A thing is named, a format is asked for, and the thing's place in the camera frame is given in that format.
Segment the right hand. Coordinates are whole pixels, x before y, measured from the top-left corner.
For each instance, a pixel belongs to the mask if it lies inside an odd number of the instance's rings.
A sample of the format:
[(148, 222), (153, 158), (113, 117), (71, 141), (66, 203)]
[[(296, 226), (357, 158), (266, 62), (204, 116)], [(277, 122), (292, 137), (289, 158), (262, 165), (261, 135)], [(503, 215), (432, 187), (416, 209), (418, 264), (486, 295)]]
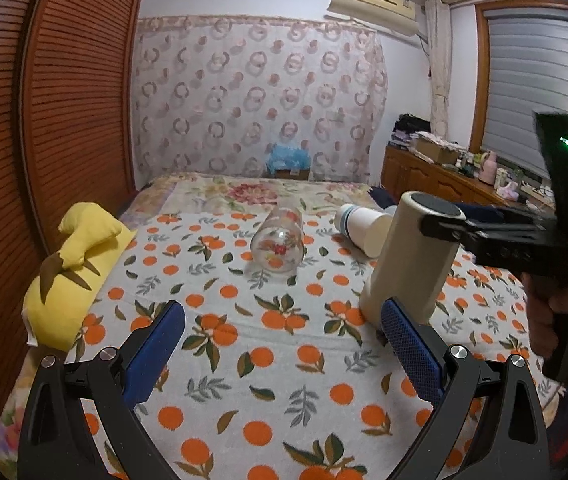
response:
[(531, 351), (547, 359), (558, 346), (553, 317), (556, 314), (568, 313), (568, 287), (557, 288), (545, 278), (527, 273), (522, 274), (520, 281), (526, 292)]

